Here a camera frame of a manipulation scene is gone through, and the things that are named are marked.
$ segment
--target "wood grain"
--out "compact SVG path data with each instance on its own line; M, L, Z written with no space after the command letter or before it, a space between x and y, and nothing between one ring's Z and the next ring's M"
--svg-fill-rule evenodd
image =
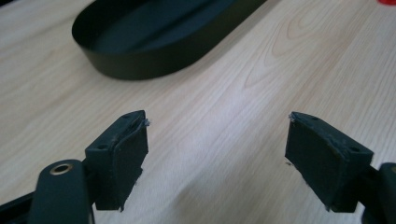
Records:
M0 8L0 203L145 109L149 154L122 213L97 223L360 223L326 212L285 164L288 114L328 121L396 161L396 8L375 0L269 0L194 65L120 81L71 36L88 0Z

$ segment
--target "wooden table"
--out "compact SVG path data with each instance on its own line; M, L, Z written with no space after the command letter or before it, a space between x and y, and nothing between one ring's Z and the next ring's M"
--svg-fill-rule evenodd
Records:
M71 36L88 0L0 8L0 203L145 109L149 154L125 211L97 223L360 223L326 212L285 164L288 114L315 115L396 161L396 7L269 0L194 65L121 81Z

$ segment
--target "screw hole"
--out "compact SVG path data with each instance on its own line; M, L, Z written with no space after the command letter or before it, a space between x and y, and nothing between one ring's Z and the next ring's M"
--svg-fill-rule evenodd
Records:
M98 146L98 149L106 149L106 148L107 148L107 145L105 145L105 144Z
M70 163L64 163L53 167L49 172L52 175L62 175L69 172L73 168L73 165Z
M360 152L361 150L358 149L357 147L350 147L350 149L354 152Z

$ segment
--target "red object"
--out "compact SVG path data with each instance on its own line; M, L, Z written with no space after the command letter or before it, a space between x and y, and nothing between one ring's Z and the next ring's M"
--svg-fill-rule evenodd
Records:
M378 2L385 5L396 6L396 0L378 0Z

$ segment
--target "light wooden surface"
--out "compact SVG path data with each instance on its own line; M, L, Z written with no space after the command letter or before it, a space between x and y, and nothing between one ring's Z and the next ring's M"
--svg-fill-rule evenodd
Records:
M0 203L145 109L149 154L125 211L97 223L360 223L326 212L285 164L288 114L318 116L396 161L396 7L269 0L202 60L171 76L96 72L71 36L88 0L0 8Z

